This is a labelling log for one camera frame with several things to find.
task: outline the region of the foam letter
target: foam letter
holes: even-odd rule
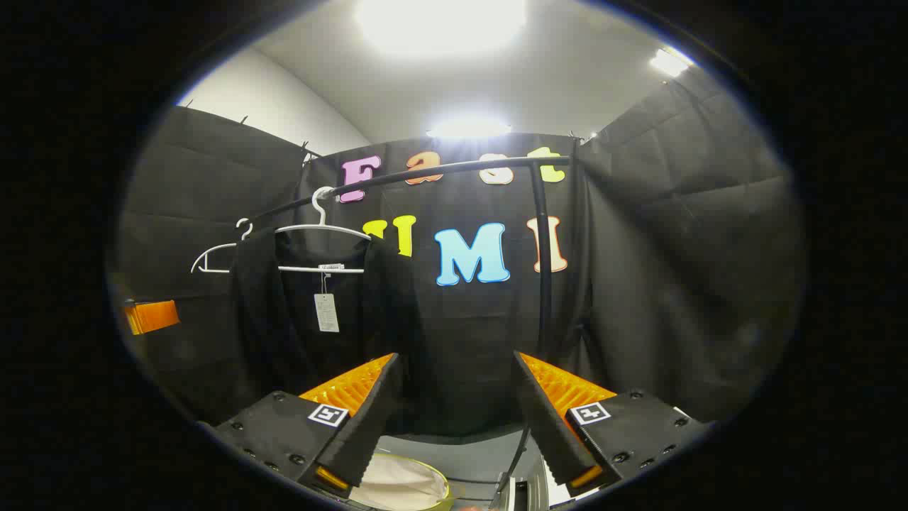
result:
[[[398,248],[402,256],[413,256],[413,224],[416,216],[404,215],[394,219],[394,226],[398,228]]]
[[[486,153],[479,157],[479,161],[500,160],[507,158],[505,155]],[[486,185],[506,185],[514,180],[514,172],[506,166],[487,168],[479,171],[479,179]]]
[[[372,179],[372,170],[379,168],[380,166],[381,158],[377,156],[369,156],[368,158],[362,158],[361,160],[353,160],[351,162],[347,162],[341,165],[344,170],[343,184],[352,185],[353,183],[359,183],[359,181]],[[347,192],[346,194],[341,195],[340,201],[361,201],[364,196],[366,196],[366,192],[363,192],[362,190],[354,190],[352,192]]]
[[[552,260],[552,273],[560,272],[568,267],[568,261],[561,256],[561,249],[558,248],[558,233],[555,231],[555,227],[560,223],[561,220],[557,216],[548,218],[548,252]],[[527,227],[533,231],[533,235],[536,237],[536,263],[533,265],[533,269],[536,270],[536,273],[539,273],[542,270],[539,262],[539,225],[536,218],[528,220]]]
[[[527,153],[529,157],[544,157],[544,156],[561,156],[558,153],[551,152],[548,147],[540,147],[535,151],[530,151]],[[554,165],[543,165],[539,168],[539,172],[542,174],[542,180],[549,183],[557,183],[565,178],[565,173],[560,170],[555,170]]]
[[[362,225],[362,232],[367,235],[375,235],[381,239],[385,237],[385,227],[388,226],[388,222],[384,220],[371,220]]]
[[[418,155],[413,155],[407,160],[407,170],[420,170],[431,166],[441,165],[441,156],[433,151],[425,151]],[[414,177],[407,180],[408,185],[418,185],[426,181],[438,181],[443,174],[427,175],[425,177]]]
[[[476,231],[473,246],[467,246],[457,229],[445,229],[435,234],[435,241],[441,245],[441,275],[435,280],[439,286],[454,286],[460,282],[454,273],[457,266],[463,279],[473,280],[476,267],[482,261],[479,270],[479,282],[504,282],[510,278],[505,269],[504,256],[501,253],[501,234],[505,232],[503,224],[485,224]]]

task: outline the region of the blue letter m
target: blue letter m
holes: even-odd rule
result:
[[[438,231],[435,241],[441,245],[441,275],[435,282],[439,286],[454,286],[460,282],[454,273],[454,265],[457,265],[464,280],[470,282],[480,260],[482,269],[479,270],[479,282],[508,280],[510,272],[505,269],[504,256],[501,254],[501,234],[504,232],[503,224],[485,224],[476,231],[473,246],[467,246],[457,229]]]

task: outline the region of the white wall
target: white wall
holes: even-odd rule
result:
[[[209,73],[179,105],[227,117],[301,145],[320,155],[370,142],[299,78],[254,48]]]

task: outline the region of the black clothing rack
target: black clothing rack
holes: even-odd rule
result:
[[[364,190],[366,188],[373,188],[375,186],[388,185],[390,183],[398,183],[405,179],[413,179],[415,177],[425,177],[427,175],[436,175],[436,174],[455,174],[458,172],[470,172],[476,170],[484,170],[487,168],[498,168],[506,166],[508,168],[528,168],[530,169],[530,183],[533,185],[533,202],[536,204],[536,221],[538,226],[538,236],[539,236],[539,335],[537,338],[537,352],[536,355],[540,356],[543,359],[546,359],[546,347],[549,346],[547,340],[548,335],[548,324],[549,317],[551,316],[552,310],[552,260],[550,252],[550,242],[548,238],[548,211],[546,209],[546,191],[543,186],[542,174],[540,173],[541,165],[571,165],[573,156],[544,156],[544,157],[518,157],[518,158],[502,158],[499,160],[474,160],[468,162],[457,162],[453,164],[437,165],[431,168],[421,168],[419,170],[408,170],[404,172],[398,172],[395,174],[381,175],[379,177],[373,177],[372,179],[366,179],[364,181],[359,181],[359,183],[353,183],[350,185],[338,186],[328,192],[325,192],[322,197],[332,197],[336,195],[343,195],[348,192],[353,192],[356,190]],[[290,202],[285,205],[275,207],[272,210],[266,211],[258,216],[255,216],[252,219],[252,223],[255,224],[261,221],[263,218],[268,216],[277,215],[284,211],[291,210],[293,208],[299,207],[301,205],[307,205],[312,202],[312,197],[308,196],[300,200]],[[501,479],[498,481],[497,493],[500,493],[502,488],[510,479],[510,475],[514,472],[514,469],[517,467],[517,463],[520,459],[520,454],[526,450],[527,437],[529,435],[529,426],[523,426],[523,432],[520,434],[520,440],[518,441],[517,451],[514,453],[514,459],[511,461],[508,471],[502,474]]]

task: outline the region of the white clothes hanger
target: white clothes hanger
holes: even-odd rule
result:
[[[330,186],[323,186],[315,191],[312,194],[312,207],[314,207],[319,212],[319,223],[318,224],[300,224],[300,225],[287,225],[286,227],[281,227],[275,229],[275,233],[284,233],[287,231],[299,231],[303,229],[321,229],[326,231],[336,231],[339,233],[346,233],[349,235],[355,235],[363,239],[368,239],[371,241],[371,237],[367,234],[361,233],[360,231],[354,231],[353,229],[348,229],[346,227],[339,227],[337,225],[327,225],[325,224],[325,209],[319,205],[319,195],[322,195],[323,192],[330,192],[333,190]],[[237,221],[236,226],[239,227],[243,222],[249,222],[249,218],[241,218]],[[249,229],[240,237],[241,240],[246,239],[246,236],[252,232],[252,222],[249,223]],[[220,250],[222,248],[227,248],[230,246],[236,246],[235,243],[227,243],[224,245],[217,245],[209,248],[208,250],[202,252],[198,257],[195,258],[195,261],[192,263],[192,268],[189,270],[189,273],[195,271],[196,268],[200,272],[204,273],[217,273],[217,274],[229,274],[230,270],[218,270],[208,267],[208,254],[214,252],[215,250]],[[203,260],[203,265],[199,266],[199,261]],[[305,266],[278,266],[278,269],[282,272],[304,272],[304,273],[332,273],[332,274],[361,274],[363,270],[361,268],[309,268]]]

